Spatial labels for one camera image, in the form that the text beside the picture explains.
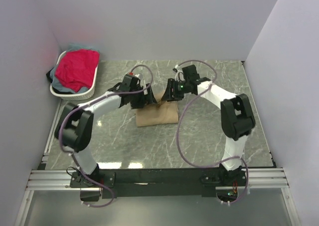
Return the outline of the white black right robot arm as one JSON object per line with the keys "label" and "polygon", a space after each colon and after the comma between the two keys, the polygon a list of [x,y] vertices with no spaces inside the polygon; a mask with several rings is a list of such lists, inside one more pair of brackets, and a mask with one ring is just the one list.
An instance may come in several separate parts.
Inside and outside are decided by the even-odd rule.
{"label": "white black right robot arm", "polygon": [[183,80],[170,78],[162,101],[180,101],[188,93],[214,104],[221,112],[221,128],[226,136],[224,155],[217,163],[224,170],[219,181],[226,186],[236,180],[236,174],[244,164],[242,161],[248,136],[255,128],[256,121],[249,97],[246,94],[231,93],[217,86],[214,80],[200,77],[195,65],[182,68]]}

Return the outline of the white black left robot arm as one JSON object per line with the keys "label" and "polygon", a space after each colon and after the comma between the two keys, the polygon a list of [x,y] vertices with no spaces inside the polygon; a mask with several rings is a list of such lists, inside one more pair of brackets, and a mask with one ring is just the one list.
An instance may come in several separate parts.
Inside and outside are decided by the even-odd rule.
{"label": "white black left robot arm", "polygon": [[95,120],[102,115],[130,104],[139,109],[155,103],[150,83],[141,85],[142,76],[128,73],[123,81],[108,89],[101,96],[82,104],[68,103],[56,126],[54,136],[62,152],[72,157],[82,181],[88,187],[102,183],[98,163],[92,156],[89,144]]}

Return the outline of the beige t shirt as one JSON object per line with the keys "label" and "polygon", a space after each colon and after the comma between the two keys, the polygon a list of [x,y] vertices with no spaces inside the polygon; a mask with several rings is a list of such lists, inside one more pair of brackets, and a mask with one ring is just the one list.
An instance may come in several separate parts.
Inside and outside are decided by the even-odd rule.
{"label": "beige t shirt", "polygon": [[164,90],[155,94],[157,104],[147,105],[135,111],[137,127],[175,124],[179,122],[177,102],[162,101],[163,95]]}

